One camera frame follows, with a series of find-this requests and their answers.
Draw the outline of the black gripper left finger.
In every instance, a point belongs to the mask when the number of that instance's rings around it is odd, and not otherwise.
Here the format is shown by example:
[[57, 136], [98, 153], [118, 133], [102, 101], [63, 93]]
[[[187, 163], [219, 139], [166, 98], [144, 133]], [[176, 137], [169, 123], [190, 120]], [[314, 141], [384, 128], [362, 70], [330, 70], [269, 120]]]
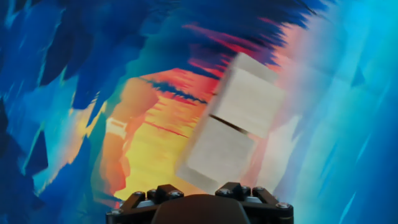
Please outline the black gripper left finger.
[[134, 192], [119, 208], [106, 213], [106, 224], [151, 224], [162, 203], [182, 197], [184, 193], [170, 184]]

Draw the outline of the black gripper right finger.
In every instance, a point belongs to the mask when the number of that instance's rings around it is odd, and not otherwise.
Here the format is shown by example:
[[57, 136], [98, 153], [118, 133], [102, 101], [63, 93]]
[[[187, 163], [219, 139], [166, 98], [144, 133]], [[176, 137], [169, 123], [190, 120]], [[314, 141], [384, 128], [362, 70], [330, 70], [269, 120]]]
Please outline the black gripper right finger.
[[264, 187], [250, 188], [238, 182], [227, 182], [215, 195], [237, 200], [250, 224], [294, 224], [293, 206], [278, 201]]

